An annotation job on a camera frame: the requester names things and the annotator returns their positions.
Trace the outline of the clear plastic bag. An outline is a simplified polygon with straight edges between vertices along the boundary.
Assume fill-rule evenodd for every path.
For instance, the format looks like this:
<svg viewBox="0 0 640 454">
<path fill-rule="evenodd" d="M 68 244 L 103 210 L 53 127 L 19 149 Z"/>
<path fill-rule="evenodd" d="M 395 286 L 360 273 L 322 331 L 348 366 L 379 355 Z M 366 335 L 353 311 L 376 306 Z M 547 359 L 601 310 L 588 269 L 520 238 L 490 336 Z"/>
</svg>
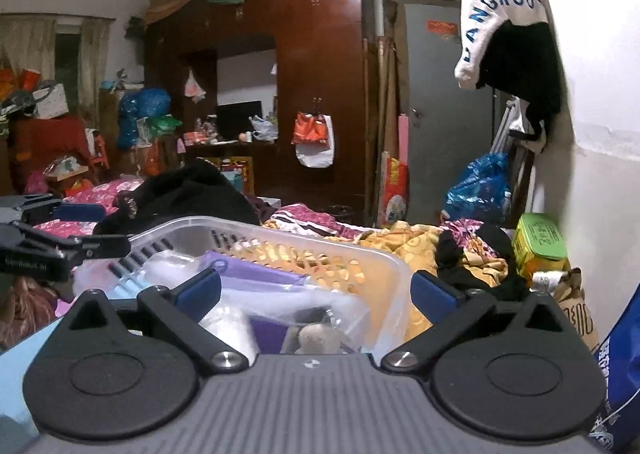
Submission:
<svg viewBox="0 0 640 454">
<path fill-rule="evenodd" d="M 265 354 L 355 353 L 366 343 L 370 310 L 360 298 L 315 285 L 306 274 L 279 271 L 209 251 L 193 258 L 163 251 L 141 270 L 145 284 L 176 288 L 211 267 L 221 293 L 200 325 L 250 362 Z"/>
</svg>

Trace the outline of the clear plastic basket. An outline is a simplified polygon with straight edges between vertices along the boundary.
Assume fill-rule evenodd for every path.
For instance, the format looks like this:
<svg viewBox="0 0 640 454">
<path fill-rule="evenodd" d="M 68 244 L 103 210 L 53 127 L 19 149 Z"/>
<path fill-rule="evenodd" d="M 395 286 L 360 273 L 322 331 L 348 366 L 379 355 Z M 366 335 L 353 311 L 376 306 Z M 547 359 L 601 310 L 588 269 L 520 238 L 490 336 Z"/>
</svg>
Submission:
<svg viewBox="0 0 640 454">
<path fill-rule="evenodd" d="M 320 333 L 330 351 L 370 353 L 377 361 L 405 340 L 411 274 L 394 255 L 211 217 L 166 222 L 130 245 L 125 258 L 76 267 L 74 295 L 100 289 L 111 299 L 134 298 L 212 267 L 221 299 L 201 324 L 249 358 L 269 350 L 273 328 L 303 335 L 279 340 L 276 351 L 309 352 L 311 334 Z"/>
</svg>

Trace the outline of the white plush toy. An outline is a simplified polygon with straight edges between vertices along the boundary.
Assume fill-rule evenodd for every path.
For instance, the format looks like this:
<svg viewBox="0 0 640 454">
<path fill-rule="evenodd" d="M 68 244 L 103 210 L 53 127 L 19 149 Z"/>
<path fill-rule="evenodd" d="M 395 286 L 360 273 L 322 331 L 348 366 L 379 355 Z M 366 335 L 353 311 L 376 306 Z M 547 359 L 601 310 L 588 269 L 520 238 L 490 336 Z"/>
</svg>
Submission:
<svg viewBox="0 0 640 454">
<path fill-rule="evenodd" d="M 336 354 L 342 346 L 342 335 L 331 326 L 324 324 L 311 324 L 302 328 L 298 333 L 297 354 Z"/>
</svg>

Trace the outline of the yellow patterned blanket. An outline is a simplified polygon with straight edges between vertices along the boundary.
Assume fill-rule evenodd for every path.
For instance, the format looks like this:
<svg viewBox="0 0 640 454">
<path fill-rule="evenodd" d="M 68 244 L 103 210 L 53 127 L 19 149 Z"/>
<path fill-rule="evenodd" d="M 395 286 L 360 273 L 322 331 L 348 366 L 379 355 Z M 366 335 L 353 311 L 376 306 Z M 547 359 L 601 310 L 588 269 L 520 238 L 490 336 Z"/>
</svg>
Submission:
<svg viewBox="0 0 640 454">
<path fill-rule="evenodd" d="M 365 229 L 337 221 L 326 213 L 303 215 L 295 209 L 291 205 L 277 211 L 262 226 L 390 253 L 407 264 L 411 273 L 424 270 L 460 284 L 468 281 L 473 287 L 501 287 L 510 273 L 506 254 L 477 235 L 482 225 L 475 220 L 462 219 L 441 226 L 397 221 L 387 229 Z M 263 265 L 305 273 L 323 288 L 363 297 L 375 326 L 386 318 L 396 283 L 379 278 L 378 269 L 371 274 L 364 272 L 363 262 L 358 259 L 344 253 L 314 252 L 301 245 L 290 247 L 280 239 L 258 245 L 257 258 Z"/>
</svg>

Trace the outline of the purple box in basket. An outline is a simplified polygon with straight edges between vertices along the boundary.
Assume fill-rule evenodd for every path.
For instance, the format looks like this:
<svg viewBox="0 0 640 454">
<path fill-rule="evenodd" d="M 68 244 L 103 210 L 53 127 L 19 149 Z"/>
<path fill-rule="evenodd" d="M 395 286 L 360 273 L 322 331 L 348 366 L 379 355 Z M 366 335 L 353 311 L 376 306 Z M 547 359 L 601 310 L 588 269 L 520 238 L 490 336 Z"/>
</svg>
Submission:
<svg viewBox="0 0 640 454">
<path fill-rule="evenodd" d="M 257 354 L 279 353 L 293 307 L 307 295 L 303 275 L 273 270 L 209 251 L 200 266 L 221 279 L 219 302 L 200 325 L 253 362 Z"/>
</svg>

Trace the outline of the black clothing pile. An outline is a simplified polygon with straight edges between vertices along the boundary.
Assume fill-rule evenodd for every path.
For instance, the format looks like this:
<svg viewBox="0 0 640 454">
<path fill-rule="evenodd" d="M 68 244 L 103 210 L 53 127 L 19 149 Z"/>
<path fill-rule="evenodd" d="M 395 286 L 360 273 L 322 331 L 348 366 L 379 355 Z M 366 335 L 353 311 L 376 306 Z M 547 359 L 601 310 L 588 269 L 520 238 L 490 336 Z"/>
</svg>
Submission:
<svg viewBox="0 0 640 454">
<path fill-rule="evenodd" d="M 185 217 L 214 217 L 258 225 L 258 213 L 221 172 L 198 159 L 182 169 L 150 177 L 114 199 L 116 211 L 93 229 L 96 235 L 136 235 Z"/>
</svg>

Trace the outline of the blue plastic bag by door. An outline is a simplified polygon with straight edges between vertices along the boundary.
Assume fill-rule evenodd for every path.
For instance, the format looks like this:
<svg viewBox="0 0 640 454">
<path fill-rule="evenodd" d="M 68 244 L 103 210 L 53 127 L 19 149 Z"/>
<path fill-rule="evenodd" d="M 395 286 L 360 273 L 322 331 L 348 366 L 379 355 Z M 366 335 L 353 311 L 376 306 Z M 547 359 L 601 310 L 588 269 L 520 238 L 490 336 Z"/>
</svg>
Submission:
<svg viewBox="0 0 640 454">
<path fill-rule="evenodd" d="M 450 220 L 502 223 L 510 208 L 509 160 L 489 153 L 470 162 L 446 194 L 444 212 Z"/>
</svg>

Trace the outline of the green yellow box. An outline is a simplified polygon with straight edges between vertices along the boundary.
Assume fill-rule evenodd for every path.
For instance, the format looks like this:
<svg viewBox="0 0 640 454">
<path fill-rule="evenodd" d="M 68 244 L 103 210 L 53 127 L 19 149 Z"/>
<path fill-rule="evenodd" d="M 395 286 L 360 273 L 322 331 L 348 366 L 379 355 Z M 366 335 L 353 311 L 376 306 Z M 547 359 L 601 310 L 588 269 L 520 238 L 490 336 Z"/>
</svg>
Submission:
<svg viewBox="0 0 640 454">
<path fill-rule="evenodd" d="M 512 241 L 516 267 L 531 281 L 537 272 L 570 268 L 565 241 L 556 224 L 543 213 L 523 213 Z"/>
</svg>

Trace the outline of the grey door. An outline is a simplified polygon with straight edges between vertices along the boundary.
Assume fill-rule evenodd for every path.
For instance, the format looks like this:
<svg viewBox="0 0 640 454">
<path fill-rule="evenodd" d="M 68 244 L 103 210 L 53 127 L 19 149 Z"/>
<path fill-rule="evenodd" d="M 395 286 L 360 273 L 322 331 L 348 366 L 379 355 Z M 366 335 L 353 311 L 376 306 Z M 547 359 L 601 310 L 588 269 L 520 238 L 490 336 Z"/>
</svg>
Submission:
<svg viewBox="0 0 640 454">
<path fill-rule="evenodd" d="M 494 136 L 489 88 L 462 90 L 454 76 L 462 52 L 460 4 L 404 3 L 408 48 L 411 223 L 436 223 L 465 167 L 488 153 Z"/>
</svg>

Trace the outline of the blue table mat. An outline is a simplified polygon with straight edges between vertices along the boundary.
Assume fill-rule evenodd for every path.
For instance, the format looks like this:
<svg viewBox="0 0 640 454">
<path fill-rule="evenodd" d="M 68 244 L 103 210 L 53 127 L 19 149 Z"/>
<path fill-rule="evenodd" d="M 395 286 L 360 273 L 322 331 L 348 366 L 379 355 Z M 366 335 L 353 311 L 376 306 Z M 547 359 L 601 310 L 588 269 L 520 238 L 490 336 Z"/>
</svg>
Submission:
<svg viewBox="0 0 640 454">
<path fill-rule="evenodd" d="M 26 370 L 43 344 L 50 329 L 44 329 L 1 354 L 1 452 L 21 453 L 38 431 L 23 396 Z"/>
</svg>

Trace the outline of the white hanging plastic bag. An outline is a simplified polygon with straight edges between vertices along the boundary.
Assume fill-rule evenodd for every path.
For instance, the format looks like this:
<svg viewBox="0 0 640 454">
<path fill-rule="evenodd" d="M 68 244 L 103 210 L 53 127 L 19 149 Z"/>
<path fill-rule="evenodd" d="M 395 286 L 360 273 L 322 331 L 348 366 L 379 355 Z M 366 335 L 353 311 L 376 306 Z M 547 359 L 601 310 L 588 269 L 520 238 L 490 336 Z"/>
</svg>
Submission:
<svg viewBox="0 0 640 454">
<path fill-rule="evenodd" d="M 184 84 L 183 95 L 190 98 L 194 104 L 201 102 L 206 97 L 206 91 L 196 80 L 192 69 L 189 70 L 188 79 Z"/>
</svg>

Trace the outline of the dark blue bag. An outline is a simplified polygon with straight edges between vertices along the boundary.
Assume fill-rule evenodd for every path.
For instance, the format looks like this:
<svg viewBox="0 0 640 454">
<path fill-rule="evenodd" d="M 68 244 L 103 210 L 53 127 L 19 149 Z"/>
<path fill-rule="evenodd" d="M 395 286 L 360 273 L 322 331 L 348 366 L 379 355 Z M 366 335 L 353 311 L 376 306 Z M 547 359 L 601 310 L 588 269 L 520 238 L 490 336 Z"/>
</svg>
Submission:
<svg viewBox="0 0 640 454">
<path fill-rule="evenodd" d="M 589 437 L 608 452 L 622 452 L 639 435 L 639 289 L 608 336 L 593 353 L 606 394 Z"/>
</svg>

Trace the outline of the orange white hanging bag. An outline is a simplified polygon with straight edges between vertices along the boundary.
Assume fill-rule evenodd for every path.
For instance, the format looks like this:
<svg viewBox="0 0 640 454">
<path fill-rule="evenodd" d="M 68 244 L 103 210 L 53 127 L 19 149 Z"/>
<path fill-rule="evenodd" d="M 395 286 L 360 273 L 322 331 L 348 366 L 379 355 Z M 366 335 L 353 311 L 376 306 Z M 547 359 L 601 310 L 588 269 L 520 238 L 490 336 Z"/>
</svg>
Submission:
<svg viewBox="0 0 640 454">
<path fill-rule="evenodd" d="M 292 145 L 302 166 L 309 169 L 326 169 L 332 166 L 335 139 L 331 117 L 299 111 L 294 123 Z"/>
</svg>

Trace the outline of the black hanging garment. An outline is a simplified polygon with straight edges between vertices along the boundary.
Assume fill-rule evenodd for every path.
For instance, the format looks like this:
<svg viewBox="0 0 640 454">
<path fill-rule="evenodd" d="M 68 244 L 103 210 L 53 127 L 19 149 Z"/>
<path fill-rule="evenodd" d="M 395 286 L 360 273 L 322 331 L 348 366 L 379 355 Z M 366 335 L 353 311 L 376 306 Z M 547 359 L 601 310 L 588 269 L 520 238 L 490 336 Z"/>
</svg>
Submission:
<svg viewBox="0 0 640 454">
<path fill-rule="evenodd" d="M 561 110 L 560 60 L 550 24 L 504 22 L 489 38 L 480 61 L 476 87 L 485 85 L 528 102 L 524 117 L 530 132 L 510 133 L 523 141 L 539 141 Z"/>
</svg>

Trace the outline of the white cap with blue letters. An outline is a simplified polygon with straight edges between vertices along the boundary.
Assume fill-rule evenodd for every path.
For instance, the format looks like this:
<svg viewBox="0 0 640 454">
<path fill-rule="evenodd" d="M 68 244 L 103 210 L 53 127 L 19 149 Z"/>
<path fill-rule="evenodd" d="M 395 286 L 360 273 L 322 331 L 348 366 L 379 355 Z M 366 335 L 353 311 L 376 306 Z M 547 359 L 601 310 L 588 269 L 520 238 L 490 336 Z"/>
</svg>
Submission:
<svg viewBox="0 0 640 454">
<path fill-rule="evenodd" d="M 480 63 L 494 33 L 507 21 L 517 27 L 547 22 L 541 0 L 461 0 L 462 52 L 454 68 L 460 88 L 480 83 Z"/>
</svg>

